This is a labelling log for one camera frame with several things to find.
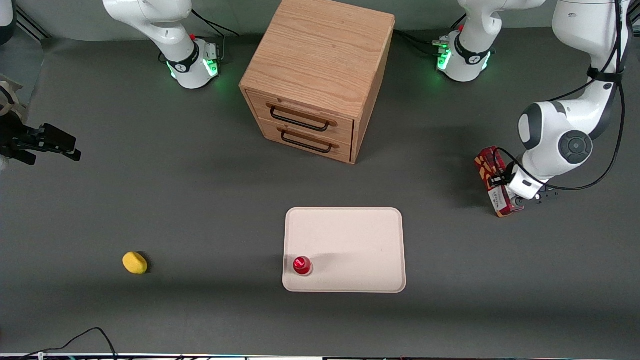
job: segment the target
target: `black metal handle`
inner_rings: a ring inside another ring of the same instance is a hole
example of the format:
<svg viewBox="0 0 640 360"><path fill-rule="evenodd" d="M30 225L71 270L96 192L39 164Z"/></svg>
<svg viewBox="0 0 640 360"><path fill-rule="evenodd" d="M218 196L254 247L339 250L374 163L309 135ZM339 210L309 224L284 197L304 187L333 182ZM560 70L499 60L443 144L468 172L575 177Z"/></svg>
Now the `black metal handle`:
<svg viewBox="0 0 640 360"><path fill-rule="evenodd" d="M284 122L288 122L290 124L294 124L294 125L297 125L297 126L302 126L302 127L307 128L307 129L310 129L310 130L313 130L313 131L319 131L319 132L326 131L329 128L329 122L325 123L323 127L317 127L317 126L305 124L304 122L295 121L293 119L289 119L289 118L286 118L286 117L283 117L283 116L276 115L274 113L274 111L276 111L276 107L272 106L271 107L271 111L270 111L271 117L273 117L274 119L277 119L277 120L281 120L281 121L284 121Z"/></svg>
<svg viewBox="0 0 640 360"><path fill-rule="evenodd" d="M333 147L333 145L329 144L329 148L328 149L320 149L320 148L315 147L315 146L311 146L311 145L307 145L305 143L297 142L296 140L287 139L286 137L284 137L284 135L286 134L286 131L284 131L284 130L280 130L280 131L282 132L282 134L280 135L280 137L282 138L282 141L288 142L288 143L292 143L293 145L302 146L305 149L317 151L317 152L320 152L321 154L328 154L331 151L331 148Z"/></svg>

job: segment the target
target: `sponge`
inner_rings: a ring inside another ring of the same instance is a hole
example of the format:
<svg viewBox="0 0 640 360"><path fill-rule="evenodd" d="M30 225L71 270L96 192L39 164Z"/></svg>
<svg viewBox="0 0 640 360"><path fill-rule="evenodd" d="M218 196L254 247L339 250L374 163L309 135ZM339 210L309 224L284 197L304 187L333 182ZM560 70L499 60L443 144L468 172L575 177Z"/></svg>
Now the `sponge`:
<svg viewBox="0 0 640 360"><path fill-rule="evenodd" d="M128 272L142 275L147 272L147 260L137 252L128 252L122 257L122 264Z"/></svg>

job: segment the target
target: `red cup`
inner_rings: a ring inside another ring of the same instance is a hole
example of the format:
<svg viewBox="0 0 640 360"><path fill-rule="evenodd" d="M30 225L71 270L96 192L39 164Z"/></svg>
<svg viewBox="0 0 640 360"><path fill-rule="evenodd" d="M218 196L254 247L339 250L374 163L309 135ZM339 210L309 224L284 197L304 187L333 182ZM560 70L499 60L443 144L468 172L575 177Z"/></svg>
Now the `red cup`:
<svg viewBox="0 0 640 360"><path fill-rule="evenodd" d="M293 270L295 270L298 275L306 276L311 274L313 266L311 260L306 256L299 256L293 261Z"/></svg>

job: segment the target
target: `wooden cabinet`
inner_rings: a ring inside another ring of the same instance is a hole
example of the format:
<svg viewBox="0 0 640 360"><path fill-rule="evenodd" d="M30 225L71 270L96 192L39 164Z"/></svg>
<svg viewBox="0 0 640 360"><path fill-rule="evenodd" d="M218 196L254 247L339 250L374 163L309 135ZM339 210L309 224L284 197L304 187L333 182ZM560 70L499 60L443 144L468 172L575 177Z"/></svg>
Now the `wooden cabinet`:
<svg viewBox="0 0 640 360"><path fill-rule="evenodd" d="M395 21L329 0L282 0L240 81L262 134L354 164Z"/></svg>

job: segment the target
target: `gray table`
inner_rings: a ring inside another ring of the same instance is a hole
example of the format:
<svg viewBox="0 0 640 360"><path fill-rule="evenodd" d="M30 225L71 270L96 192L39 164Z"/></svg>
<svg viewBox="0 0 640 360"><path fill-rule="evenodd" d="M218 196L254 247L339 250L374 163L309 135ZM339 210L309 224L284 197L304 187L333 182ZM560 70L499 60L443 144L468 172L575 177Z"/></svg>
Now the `gray table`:
<svg viewBox="0 0 640 360"><path fill-rule="evenodd" d="M505 30L486 72L461 84L394 38L350 166L263 139L237 87L258 42L229 41L222 76L195 91L173 81L151 42L46 44L30 124L77 136L83 158L42 154L0 177L2 352L101 326L119 352L640 357L636 56L610 176L498 219L474 156L494 144L522 151L520 113L581 85L585 54L550 29ZM556 182L601 173L617 126ZM284 216L295 206L399 209L406 289L285 291ZM132 250L147 253L151 274L123 269ZM108 348L92 334L69 350Z"/></svg>

